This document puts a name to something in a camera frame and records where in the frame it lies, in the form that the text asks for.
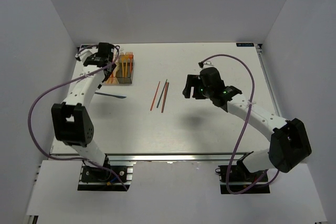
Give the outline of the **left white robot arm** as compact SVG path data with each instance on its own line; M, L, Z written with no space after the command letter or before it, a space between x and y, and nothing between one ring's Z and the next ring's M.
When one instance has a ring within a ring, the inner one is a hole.
M82 158L96 164L93 176L101 182L110 178L107 156L93 140L94 125L88 107L96 90L116 67L120 47L101 42L94 53L85 53L79 79L67 97L51 108L55 137L74 149Z

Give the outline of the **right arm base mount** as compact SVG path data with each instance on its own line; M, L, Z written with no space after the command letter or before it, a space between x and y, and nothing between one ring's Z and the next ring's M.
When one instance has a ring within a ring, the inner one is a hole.
M247 188L250 184L254 183L263 173L258 171L250 173L243 171L242 161L240 158L237 164L232 164L229 173L229 187L233 192L238 192ZM220 193L222 195L228 195L229 191L226 188L226 173L228 165L219 165L215 169L215 173L219 176ZM265 175L254 187L246 191L245 194L269 194L270 188L268 183L268 175Z

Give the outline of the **red-orange plastic fork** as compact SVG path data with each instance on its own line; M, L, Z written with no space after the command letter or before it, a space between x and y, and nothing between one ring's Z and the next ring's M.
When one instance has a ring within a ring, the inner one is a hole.
M132 75L133 70L133 52L128 52L128 60L129 60L129 76Z

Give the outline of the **yellow-orange plastic fork bent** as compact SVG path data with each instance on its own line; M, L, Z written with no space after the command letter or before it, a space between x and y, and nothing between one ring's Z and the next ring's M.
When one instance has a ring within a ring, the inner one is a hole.
M126 63L126 59L125 59L125 55L122 54L120 56L120 62L121 62L121 69L122 69L122 77L125 78L125 63Z

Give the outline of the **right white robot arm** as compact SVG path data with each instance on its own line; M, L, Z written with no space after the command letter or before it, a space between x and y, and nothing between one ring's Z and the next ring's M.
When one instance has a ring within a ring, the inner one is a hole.
M288 173L312 153L301 120L287 120L252 104L238 88L226 86L214 67L205 68L198 75L187 75L182 93L187 99L210 99L216 107L247 120L269 141L267 149L247 153L237 161L237 175L245 182L262 170L276 168Z

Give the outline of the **blue plastic knife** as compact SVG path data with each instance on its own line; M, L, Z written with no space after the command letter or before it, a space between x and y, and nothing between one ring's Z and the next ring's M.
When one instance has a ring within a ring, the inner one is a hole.
M115 94L108 94L108 93L101 93L101 92L95 92L95 94L97 94L97 95L103 95L103 96L107 96L107 97L114 97L114 98L118 98L118 99L125 99L125 98L127 98L126 96L123 96L123 95L115 95Z

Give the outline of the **yellow-orange plastic knife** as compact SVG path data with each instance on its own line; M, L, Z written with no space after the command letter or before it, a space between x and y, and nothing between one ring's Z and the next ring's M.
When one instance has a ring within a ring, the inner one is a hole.
M108 82L109 82L110 84L113 84L113 83L114 83L114 80L115 80L115 73L116 73L116 71L113 71L113 72L111 73L109 79L108 79Z

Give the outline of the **yellow-orange plastic fork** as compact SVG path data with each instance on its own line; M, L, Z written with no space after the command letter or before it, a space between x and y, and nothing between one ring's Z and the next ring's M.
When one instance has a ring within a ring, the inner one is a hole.
M123 58L123 63L124 63L124 77L127 77L128 73L128 60L129 60L129 55L127 53L124 54Z

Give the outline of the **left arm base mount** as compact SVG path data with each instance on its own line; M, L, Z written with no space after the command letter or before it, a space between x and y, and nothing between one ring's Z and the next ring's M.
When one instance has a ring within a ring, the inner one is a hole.
M82 162L78 191L127 191L132 182L134 163L112 162L110 169L113 170L123 182L107 170L95 167L87 162Z

